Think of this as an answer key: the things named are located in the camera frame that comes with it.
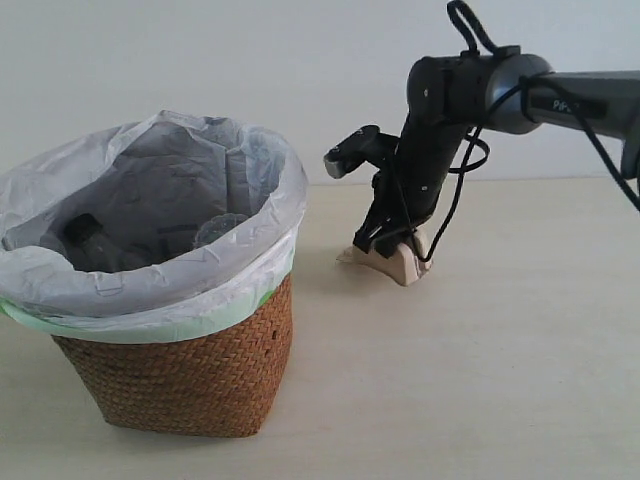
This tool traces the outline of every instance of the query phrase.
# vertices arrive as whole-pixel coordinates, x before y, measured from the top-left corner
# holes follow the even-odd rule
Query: beige tabletop
[[[313,188],[294,348],[249,439],[108,426],[53,342],[2,318],[0,479],[638,479],[640,219],[616,188],[470,182],[409,288],[335,262],[369,188]]]

